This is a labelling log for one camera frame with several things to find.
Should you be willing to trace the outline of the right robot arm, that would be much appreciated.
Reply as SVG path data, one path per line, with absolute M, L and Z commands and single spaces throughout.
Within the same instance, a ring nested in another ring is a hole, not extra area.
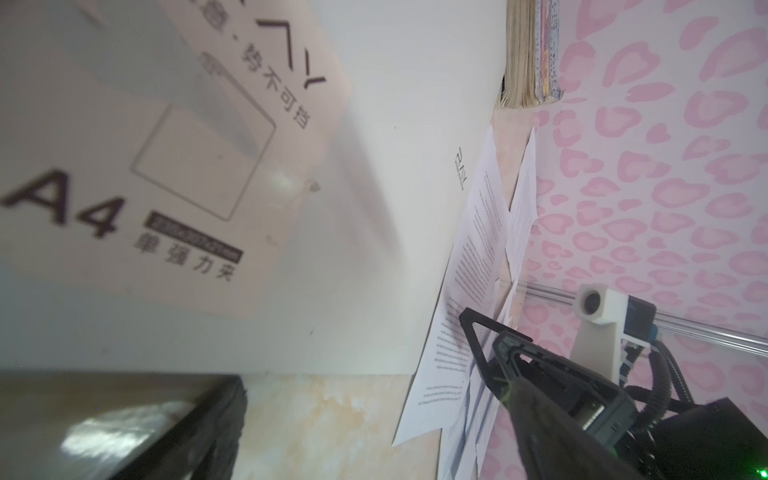
M 623 387 L 470 308 L 459 322 L 527 478 L 766 478 L 766 436 L 728 398 L 693 402 L 661 343 L 653 387 Z

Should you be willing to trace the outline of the black A4 clip folder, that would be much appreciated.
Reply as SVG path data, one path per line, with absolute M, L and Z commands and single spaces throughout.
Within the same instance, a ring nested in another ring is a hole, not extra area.
M 5 369 L 410 374 L 503 1 L 5 1 Z

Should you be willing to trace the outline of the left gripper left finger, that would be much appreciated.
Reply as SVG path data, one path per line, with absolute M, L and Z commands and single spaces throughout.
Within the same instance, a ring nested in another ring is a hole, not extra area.
M 226 376 L 114 479 L 230 479 L 245 424 L 242 378 Z

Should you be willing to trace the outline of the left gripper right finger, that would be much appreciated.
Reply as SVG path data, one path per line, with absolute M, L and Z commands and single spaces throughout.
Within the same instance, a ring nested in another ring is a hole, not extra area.
M 538 388 L 509 380 L 506 408 L 529 479 L 639 479 Z

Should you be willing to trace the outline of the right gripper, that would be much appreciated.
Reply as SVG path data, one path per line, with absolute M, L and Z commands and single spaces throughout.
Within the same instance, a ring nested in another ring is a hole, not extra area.
M 604 447 L 613 447 L 634 424 L 638 410 L 627 392 L 605 377 L 552 353 L 520 333 L 466 307 L 459 323 L 485 386 L 505 407 L 513 382 L 525 379 Z M 486 356 L 482 333 L 496 334 Z

